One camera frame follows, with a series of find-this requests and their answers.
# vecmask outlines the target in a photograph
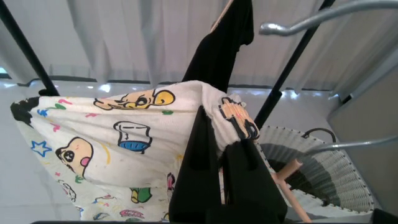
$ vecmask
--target curtain fold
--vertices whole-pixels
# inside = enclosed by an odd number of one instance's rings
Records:
[[[99,83],[179,82],[225,0],[5,0],[52,77]],[[253,0],[255,37],[236,57],[230,84],[272,86],[303,32],[260,36],[262,22],[289,25],[316,13],[321,1]],[[337,0],[333,7],[347,2]],[[320,26],[284,87],[346,95],[397,45],[398,11],[357,12]],[[1,29],[6,36],[6,29]],[[37,78],[24,56],[2,39],[0,59],[18,83]]]

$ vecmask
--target white floor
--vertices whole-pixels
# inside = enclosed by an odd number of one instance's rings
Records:
[[[62,96],[106,97],[150,88],[149,85],[54,82]],[[32,223],[38,220],[78,220],[79,212],[64,195],[62,188],[35,159],[21,139],[9,106],[13,101],[37,96],[41,82],[29,88],[7,80],[0,81],[1,135],[4,143],[0,157],[0,223]],[[247,103],[252,118],[256,117],[270,90],[232,88]],[[306,131],[312,128],[330,129],[326,117],[339,106],[337,97],[327,92],[304,91],[296,95],[285,91],[266,125],[285,126]],[[314,136],[331,141],[325,133]]]

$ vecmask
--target white wicker basket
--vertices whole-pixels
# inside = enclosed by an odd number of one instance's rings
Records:
[[[293,129],[265,126],[260,130],[258,143],[257,147],[269,160],[269,164],[276,164],[275,161],[287,163],[311,147],[325,142],[314,137],[304,138],[303,132]],[[321,198],[324,200],[321,200],[312,196],[313,192],[305,192],[296,187],[298,189],[294,189],[293,193],[308,213],[342,217],[366,214],[374,209],[369,189],[354,165],[341,151],[323,152],[305,157],[299,172],[301,176],[294,174],[287,179],[287,183],[294,185],[291,183],[295,182],[296,185],[300,185],[306,179],[312,190],[319,193],[318,197],[319,195],[326,197],[326,200],[323,197]]]

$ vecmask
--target gray wall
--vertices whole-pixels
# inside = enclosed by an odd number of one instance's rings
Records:
[[[340,141],[398,135],[398,66],[335,111],[329,123]],[[398,143],[347,153],[383,209],[398,215]]]

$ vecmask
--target garment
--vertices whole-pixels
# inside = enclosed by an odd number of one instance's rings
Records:
[[[203,105],[220,156],[258,129],[239,96],[190,81],[110,98],[29,98],[11,106],[39,161],[82,220],[156,222],[169,200]]]
[[[226,92],[236,54],[254,38],[250,0],[234,0],[216,29],[199,44],[183,82],[199,80]]]

